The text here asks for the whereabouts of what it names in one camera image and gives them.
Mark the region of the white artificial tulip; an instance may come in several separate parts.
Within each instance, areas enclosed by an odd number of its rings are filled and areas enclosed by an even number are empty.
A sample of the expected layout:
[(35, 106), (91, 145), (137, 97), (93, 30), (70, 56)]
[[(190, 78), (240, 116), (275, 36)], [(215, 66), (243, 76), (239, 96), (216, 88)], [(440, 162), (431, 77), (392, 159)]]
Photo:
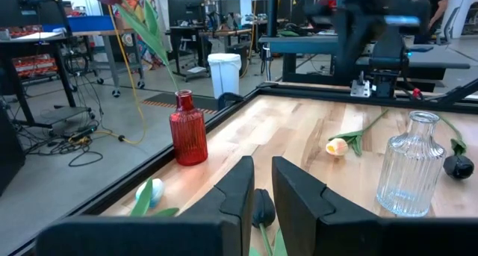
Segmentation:
[(138, 187), (135, 193), (136, 202), (129, 216), (145, 216), (159, 204), (164, 191), (165, 186), (161, 179), (149, 178)]

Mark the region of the black computer monitor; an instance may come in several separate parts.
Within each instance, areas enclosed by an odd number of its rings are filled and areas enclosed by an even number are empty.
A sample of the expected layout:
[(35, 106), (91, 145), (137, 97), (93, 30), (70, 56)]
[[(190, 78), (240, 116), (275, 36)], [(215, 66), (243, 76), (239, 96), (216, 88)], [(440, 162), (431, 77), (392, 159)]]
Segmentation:
[(62, 0), (0, 0), (0, 28), (63, 23)]

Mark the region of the red ribbed glass vase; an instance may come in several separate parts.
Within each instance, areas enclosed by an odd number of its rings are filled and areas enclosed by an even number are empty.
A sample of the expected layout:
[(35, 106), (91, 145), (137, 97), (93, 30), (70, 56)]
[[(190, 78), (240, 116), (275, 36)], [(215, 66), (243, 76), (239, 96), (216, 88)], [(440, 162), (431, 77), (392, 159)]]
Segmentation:
[(176, 111), (170, 115), (170, 129), (176, 161), (193, 166), (208, 158), (204, 113), (194, 107), (190, 90), (179, 90)]

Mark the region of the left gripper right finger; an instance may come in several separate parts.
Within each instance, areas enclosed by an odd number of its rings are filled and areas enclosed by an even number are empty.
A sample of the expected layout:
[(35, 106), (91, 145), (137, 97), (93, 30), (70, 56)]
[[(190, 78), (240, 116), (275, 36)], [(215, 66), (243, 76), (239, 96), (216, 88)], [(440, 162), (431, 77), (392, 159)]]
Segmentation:
[(478, 218), (386, 218), (283, 157), (272, 159), (288, 256), (478, 256)]

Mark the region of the person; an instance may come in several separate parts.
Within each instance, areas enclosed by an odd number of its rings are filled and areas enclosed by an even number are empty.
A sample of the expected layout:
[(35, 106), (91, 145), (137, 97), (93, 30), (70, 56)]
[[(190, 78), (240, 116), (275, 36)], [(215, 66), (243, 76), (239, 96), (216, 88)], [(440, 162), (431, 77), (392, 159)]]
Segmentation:
[(427, 44), (431, 36), (441, 27), (449, 0), (427, 0), (430, 3), (430, 21), (428, 30), (415, 36), (414, 44)]

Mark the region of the black striped floor mat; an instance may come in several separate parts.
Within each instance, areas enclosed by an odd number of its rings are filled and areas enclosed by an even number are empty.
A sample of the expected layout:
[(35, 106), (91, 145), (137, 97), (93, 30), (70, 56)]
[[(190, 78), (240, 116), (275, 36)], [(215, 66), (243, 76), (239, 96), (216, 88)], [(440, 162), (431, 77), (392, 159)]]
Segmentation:
[[(215, 98), (208, 96), (192, 96), (192, 98), (196, 109), (207, 114), (215, 114), (218, 111)], [(159, 93), (156, 96), (143, 100), (142, 104), (176, 109), (176, 96), (172, 93)]]

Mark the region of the black monitor on stand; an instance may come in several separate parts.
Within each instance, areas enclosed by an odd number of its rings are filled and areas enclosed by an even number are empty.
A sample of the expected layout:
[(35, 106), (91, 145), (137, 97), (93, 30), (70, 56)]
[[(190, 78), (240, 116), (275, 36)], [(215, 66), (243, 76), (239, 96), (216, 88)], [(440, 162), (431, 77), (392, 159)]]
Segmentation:
[(203, 35), (206, 31), (204, 0), (167, 1), (169, 36), (175, 61), (173, 73), (184, 82), (207, 78), (209, 47)]

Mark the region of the colourful patchwork quilt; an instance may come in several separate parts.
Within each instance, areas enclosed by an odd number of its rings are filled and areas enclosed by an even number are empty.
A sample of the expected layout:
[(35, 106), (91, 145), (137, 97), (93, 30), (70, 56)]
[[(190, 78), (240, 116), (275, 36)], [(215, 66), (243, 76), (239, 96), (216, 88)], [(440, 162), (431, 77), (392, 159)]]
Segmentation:
[[(145, 26), (147, 26), (147, 22), (143, 8), (146, 1), (152, 2), (152, 0), (125, 0), (122, 3), (122, 6), (129, 7), (128, 11), (133, 13)], [(131, 26), (123, 20), (117, 6), (112, 6), (111, 10), (115, 24), (119, 30), (125, 31), (131, 29)], [(146, 70), (157, 69), (164, 65), (160, 57), (146, 43), (144, 43), (140, 35), (125, 33), (121, 34), (119, 37), (122, 41), (122, 46), (127, 51), (129, 62), (136, 63), (139, 58)]]

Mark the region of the white metal bracket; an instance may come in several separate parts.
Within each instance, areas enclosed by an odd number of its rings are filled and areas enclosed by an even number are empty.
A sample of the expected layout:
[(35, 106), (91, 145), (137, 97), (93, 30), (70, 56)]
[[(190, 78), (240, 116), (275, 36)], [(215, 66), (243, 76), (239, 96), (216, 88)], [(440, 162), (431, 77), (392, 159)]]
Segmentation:
[(371, 85), (364, 78), (364, 72), (361, 71), (358, 79), (352, 82), (350, 95), (352, 97), (369, 98), (371, 96)]

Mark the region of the grey workbench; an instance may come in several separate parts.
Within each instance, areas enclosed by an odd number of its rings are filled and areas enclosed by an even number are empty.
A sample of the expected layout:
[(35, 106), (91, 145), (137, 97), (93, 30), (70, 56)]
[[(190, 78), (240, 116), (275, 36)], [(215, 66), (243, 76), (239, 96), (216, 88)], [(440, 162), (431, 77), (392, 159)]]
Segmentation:
[[(325, 84), (332, 86), (351, 85), (360, 72), (368, 70), (368, 56), (357, 60), (354, 73), (347, 77), (333, 74), (299, 74), (296, 72), (298, 54), (329, 54), (335, 58), (338, 38), (336, 36), (312, 37), (262, 37), (259, 42), (268, 44), (272, 53), (283, 54), (282, 80), (304, 84)], [(409, 73), (407, 78), (424, 92), (432, 92), (438, 81), (442, 81), (448, 69), (470, 69), (471, 60), (444, 45), (409, 46)]]

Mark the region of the peach artificial tulip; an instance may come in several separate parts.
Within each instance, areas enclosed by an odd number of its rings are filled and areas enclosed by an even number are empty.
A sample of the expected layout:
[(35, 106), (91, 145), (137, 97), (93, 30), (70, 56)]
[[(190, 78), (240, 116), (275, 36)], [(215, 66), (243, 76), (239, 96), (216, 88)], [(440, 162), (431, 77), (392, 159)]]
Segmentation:
[(343, 156), (349, 151), (349, 149), (352, 149), (357, 157), (361, 157), (363, 135), (369, 129), (371, 129), (387, 112), (388, 109), (384, 110), (369, 125), (361, 130), (351, 131), (330, 137), (329, 142), (326, 144), (326, 152), (333, 156)]

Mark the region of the red parts bins shelf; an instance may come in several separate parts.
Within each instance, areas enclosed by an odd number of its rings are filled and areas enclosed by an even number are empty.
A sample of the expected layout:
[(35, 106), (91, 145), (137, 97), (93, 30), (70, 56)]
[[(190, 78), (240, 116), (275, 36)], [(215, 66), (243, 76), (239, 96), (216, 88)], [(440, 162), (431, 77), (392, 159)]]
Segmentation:
[(18, 57), (12, 59), (12, 62), (20, 78), (33, 78), (58, 71), (55, 59), (49, 54)]

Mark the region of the black-legged desk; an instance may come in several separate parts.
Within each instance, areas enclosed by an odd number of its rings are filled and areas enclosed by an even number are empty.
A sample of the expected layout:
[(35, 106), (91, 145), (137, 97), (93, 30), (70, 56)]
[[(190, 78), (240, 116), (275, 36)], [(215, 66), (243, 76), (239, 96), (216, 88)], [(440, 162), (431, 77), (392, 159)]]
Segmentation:
[[(14, 95), (19, 102), (24, 119), (13, 119), (13, 124), (37, 128), (53, 129), (53, 125), (66, 121), (80, 114), (87, 114), (94, 119), (90, 107), (79, 107), (75, 103), (72, 94), (72, 85), (69, 82), (69, 75), (65, 68), (65, 61), (61, 54), (61, 45), (67, 42), (66, 37), (50, 37), (41, 39), (26, 40), (0, 40), (0, 68), (4, 70), (6, 79), (12, 84)], [(63, 85), (67, 105), (55, 105), (46, 116), (34, 116), (28, 105), (21, 79), (18, 75), (13, 60), (18, 57), (37, 56), (39, 54), (50, 54), (55, 59), (57, 73)]]

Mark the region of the blue plastic bin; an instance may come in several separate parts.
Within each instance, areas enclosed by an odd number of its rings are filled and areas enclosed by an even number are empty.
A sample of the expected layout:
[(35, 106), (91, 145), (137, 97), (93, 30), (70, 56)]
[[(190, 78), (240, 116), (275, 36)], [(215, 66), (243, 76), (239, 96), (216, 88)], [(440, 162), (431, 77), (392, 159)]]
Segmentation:
[[(71, 16), (67, 18), (71, 32), (109, 31), (114, 25), (109, 16)], [(66, 31), (63, 24), (42, 24), (45, 32)]]

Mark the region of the blackish maroon artificial tulip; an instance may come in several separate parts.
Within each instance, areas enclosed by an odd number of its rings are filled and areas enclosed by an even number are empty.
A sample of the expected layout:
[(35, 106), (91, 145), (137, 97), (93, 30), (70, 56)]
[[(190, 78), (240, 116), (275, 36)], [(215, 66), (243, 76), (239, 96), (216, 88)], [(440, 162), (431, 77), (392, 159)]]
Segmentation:
[(282, 230), (276, 232), (274, 247), (267, 237), (267, 228), (276, 219), (276, 208), (270, 194), (265, 189), (255, 189), (253, 196), (252, 226), (261, 232), (267, 256), (288, 256)]
[(444, 116), (438, 116), (450, 129), (455, 133), (455, 137), (450, 139), (453, 155), (447, 157), (443, 164), (445, 173), (456, 180), (464, 180), (472, 176), (474, 173), (474, 163), (465, 153), (468, 149), (461, 132)]

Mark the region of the red artificial tulip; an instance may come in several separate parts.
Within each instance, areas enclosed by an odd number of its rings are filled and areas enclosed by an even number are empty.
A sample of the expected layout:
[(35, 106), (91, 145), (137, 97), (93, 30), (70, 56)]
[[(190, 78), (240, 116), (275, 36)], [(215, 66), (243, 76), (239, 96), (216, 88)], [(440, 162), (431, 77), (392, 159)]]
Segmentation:
[(161, 39), (161, 30), (158, 26), (158, 20), (153, 6), (148, 0), (138, 3), (137, 6), (143, 11), (143, 20), (141, 20), (135, 11), (130, 7), (127, 0), (97, 0), (103, 4), (113, 5), (117, 8), (120, 16), (132, 27), (132, 29), (142, 38), (145, 44), (156, 53), (161, 59), (170, 75), (171, 81), (178, 92), (179, 86), (170, 69), (170, 63), (167, 57), (167, 51)]

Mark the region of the white trash bin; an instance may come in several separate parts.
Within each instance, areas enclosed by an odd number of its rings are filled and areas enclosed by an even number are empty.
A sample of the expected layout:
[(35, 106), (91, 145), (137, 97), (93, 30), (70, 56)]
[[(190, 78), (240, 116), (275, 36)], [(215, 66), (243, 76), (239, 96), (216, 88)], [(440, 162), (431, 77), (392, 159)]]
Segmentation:
[(224, 93), (239, 93), (242, 62), (239, 54), (216, 53), (208, 56), (214, 98)]

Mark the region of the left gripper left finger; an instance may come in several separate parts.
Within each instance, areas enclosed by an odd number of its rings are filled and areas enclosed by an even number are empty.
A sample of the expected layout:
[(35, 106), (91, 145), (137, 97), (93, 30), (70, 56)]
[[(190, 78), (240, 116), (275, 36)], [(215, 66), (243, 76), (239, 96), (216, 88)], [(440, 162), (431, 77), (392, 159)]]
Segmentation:
[(74, 216), (42, 230), (36, 256), (248, 256), (254, 162), (242, 157), (178, 216)]

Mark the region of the clear ribbed glass vase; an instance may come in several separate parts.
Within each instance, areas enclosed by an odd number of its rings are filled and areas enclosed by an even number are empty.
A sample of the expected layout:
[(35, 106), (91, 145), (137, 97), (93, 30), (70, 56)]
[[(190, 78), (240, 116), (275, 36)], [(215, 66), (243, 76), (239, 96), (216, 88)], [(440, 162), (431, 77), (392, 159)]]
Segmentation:
[(440, 117), (414, 110), (408, 130), (389, 139), (376, 199), (398, 216), (425, 216), (431, 205), (446, 150), (433, 138)]

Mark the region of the wooden rolling table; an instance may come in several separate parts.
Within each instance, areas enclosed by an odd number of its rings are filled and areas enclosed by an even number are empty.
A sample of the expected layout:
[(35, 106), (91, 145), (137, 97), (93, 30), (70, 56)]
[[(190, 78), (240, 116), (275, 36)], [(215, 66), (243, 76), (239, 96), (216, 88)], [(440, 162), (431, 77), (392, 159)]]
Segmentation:
[[(87, 54), (90, 58), (91, 69), (96, 75), (96, 81), (98, 84), (103, 84), (104, 80), (99, 77), (99, 71), (108, 70), (111, 74), (114, 88), (112, 90), (112, 96), (118, 98), (121, 95), (120, 92), (120, 76), (124, 74), (133, 74), (137, 72), (139, 74), (138, 81), (132, 81), (132, 86), (136, 86), (139, 89), (145, 88), (145, 76), (143, 65), (140, 62), (140, 59), (137, 59), (136, 63), (129, 62), (127, 58), (127, 51), (122, 46), (122, 41), (120, 39), (121, 34), (133, 33), (136, 34), (132, 29), (128, 30), (118, 30), (118, 36), (116, 35), (115, 30), (109, 31), (85, 31), (85, 32), (74, 32), (73, 36), (81, 38), (87, 47)], [(91, 47), (90, 38), (91, 37), (101, 37), (103, 46), (100, 47)], [(122, 62), (115, 59), (114, 46), (117, 46), (119, 50), (123, 48), (125, 52), (125, 57), (122, 59)]]

